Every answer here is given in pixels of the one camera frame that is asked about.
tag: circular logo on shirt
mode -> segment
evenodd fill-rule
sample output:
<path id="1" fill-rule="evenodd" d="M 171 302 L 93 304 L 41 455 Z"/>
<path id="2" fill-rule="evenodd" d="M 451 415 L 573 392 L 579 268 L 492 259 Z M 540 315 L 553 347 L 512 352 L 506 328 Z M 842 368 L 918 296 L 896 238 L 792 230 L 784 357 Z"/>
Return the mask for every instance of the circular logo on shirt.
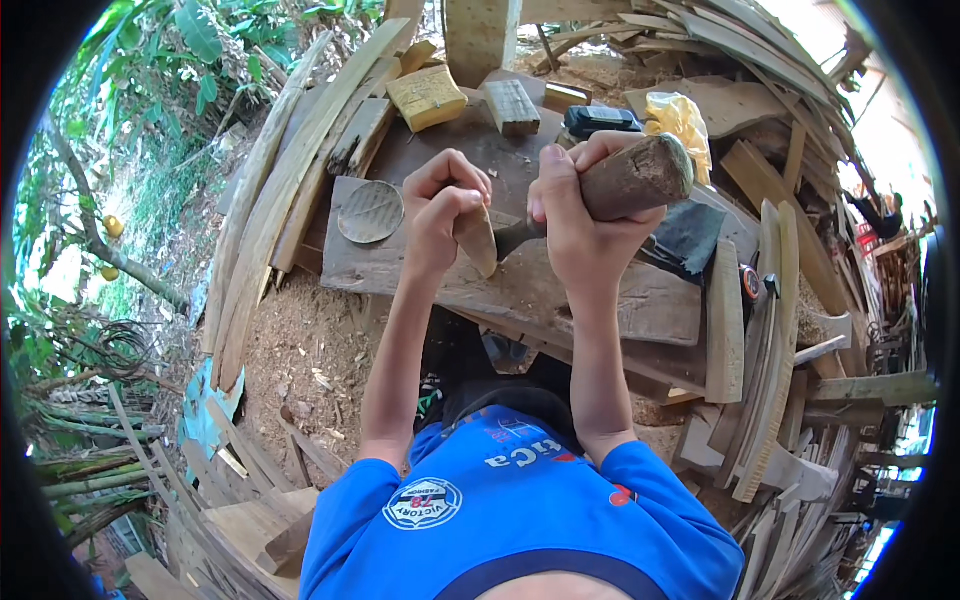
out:
<path id="1" fill-rule="evenodd" d="M 430 529 L 451 520 L 463 503 L 464 495 L 449 481 L 424 477 L 397 490 L 383 515 L 397 529 Z"/>

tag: ground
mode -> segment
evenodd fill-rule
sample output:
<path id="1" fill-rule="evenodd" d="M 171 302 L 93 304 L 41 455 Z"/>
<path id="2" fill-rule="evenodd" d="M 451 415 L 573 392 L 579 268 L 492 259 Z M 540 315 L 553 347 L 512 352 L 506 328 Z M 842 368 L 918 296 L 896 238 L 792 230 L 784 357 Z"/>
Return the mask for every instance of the ground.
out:
<path id="1" fill-rule="evenodd" d="M 517 70 L 529 71 L 541 55 L 519 60 Z M 639 63 L 625 59 L 580 56 L 564 57 L 563 62 L 568 66 L 560 73 L 544 78 L 588 87 L 599 101 L 611 106 L 626 106 L 623 89 L 644 87 L 661 79 L 660 74 L 651 74 Z M 204 278 L 223 221 L 215 212 L 216 203 L 256 139 L 265 116 L 261 111 L 248 124 L 246 136 L 216 160 L 203 158 L 190 165 L 200 172 L 194 174 L 188 188 L 177 190 L 184 196 L 171 208 L 176 214 L 168 224 L 156 222 L 155 210 L 144 210 L 143 206 L 138 209 L 143 202 L 143 167 L 134 163 L 113 186 L 110 210 L 132 224 L 125 233 L 125 248 L 138 247 L 138 259 L 161 270 L 165 280 L 186 293 Z M 168 173 L 172 166 L 166 165 Z M 126 196 L 117 190 L 126 190 Z M 169 203 L 169 196 L 160 194 L 159 198 Z M 199 345 L 204 323 L 193 327 L 187 317 L 171 315 L 169 306 L 157 303 L 137 285 L 128 281 L 122 289 L 107 288 L 108 293 L 100 292 L 100 297 L 114 309 L 116 304 L 125 303 L 131 316 L 149 324 L 165 365 L 162 376 L 184 386 L 203 361 Z M 271 287 L 261 302 L 248 344 L 246 392 L 237 421 L 240 430 L 264 447 L 291 481 L 299 484 L 300 472 L 287 436 L 276 420 L 280 407 L 290 409 L 297 427 L 315 444 L 328 449 L 345 466 L 351 464 L 359 443 L 360 399 L 388 311 L 389 300 L 326 290 L 316 276 L 299 270 L 288 275 L 279 290 Z M 176 445 L 180 397 L 162 394 L 155 414 L 167 425 L 165 442 L 172 448 Z M 661 407 L 639 397 L 634 401 L 638 436 L 667 463 L 671 462 L 687 414 L 684 404 Z M 313 484 L 321 489 L 329 485 L 312 463 L 307 464 Z M 716 493 L 707 482 L 698 483 L 689 473 L 681 473 L 681 477 L 703 484 L 701 497 L 724 526 L 732 528 L 743 517 L 746 507 L 731 503 L 728 494 Z M 167 550 L 182 555 L 179 539 L 176 527 L 172 528 Z M 189 563 L 188 557 L 180 559 Z"/>

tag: circular wooden disc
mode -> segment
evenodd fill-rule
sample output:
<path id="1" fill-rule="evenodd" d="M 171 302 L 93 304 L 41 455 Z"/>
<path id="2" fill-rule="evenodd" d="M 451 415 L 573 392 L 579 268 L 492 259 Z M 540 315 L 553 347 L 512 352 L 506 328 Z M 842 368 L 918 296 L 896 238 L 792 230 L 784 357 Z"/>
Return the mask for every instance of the circular wooden disc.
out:
<path id="1" fill-rule="evenodd" d="M 337 226 L 351 242 L 370 244 L 390 237 L 403 221 L 403 199 L 389 183 L 368 181 L 353 190 Z"/>

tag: black pants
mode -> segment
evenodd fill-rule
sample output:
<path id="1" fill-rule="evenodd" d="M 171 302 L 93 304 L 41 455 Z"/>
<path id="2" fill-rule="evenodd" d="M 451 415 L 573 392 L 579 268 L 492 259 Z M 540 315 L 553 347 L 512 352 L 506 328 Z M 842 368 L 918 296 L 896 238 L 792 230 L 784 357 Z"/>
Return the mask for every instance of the black pants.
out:
<path id="1" fill-rule="evenodd" d="M 428 414 L 421 426 L 441 420 L 444 428 L 467 415 L 500 404 L 542 420 L 568 449 L 583 454 L 570 412 L 571 368 L 539 354 L 527 373 L 496 372 L 476 323 L 434 305 L 430 313 L 420 377 L 434 373 L 444 393 L 443 410 Z"/>

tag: tree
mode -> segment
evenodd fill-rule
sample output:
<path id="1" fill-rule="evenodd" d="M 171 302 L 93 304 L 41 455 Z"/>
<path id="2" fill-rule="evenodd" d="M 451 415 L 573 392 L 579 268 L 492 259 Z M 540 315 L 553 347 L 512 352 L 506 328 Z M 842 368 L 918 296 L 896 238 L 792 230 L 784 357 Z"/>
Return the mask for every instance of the tree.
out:
<path id="1" fill-rule="evenodd" d="M 93 192 L 86 180 L 84 168 L 70 148 L 70 144 L 60 133 L 60 129 L 49 110 L 44 116 L 42 127 L 50 135 L 50 140 L 57 154 L 60 155 L 60 160 L 66 163 L 70 175 L 77 183 L 77 191 L 80 195 L 80 222 L 83 226 L 86 249 L 97 258 L 144 284 L 150 291 L 173 304 L 177 312 L 185 315 L 190 308 L 190 298 L 169 283 L 161 281 L 141 263 L 127 258 L 120 251 L 104 243 L 104 240 L 100 237 L 100 231 L 97 229 L 97 216 L 94 212 L 96 204 L 93 201 Z"/>

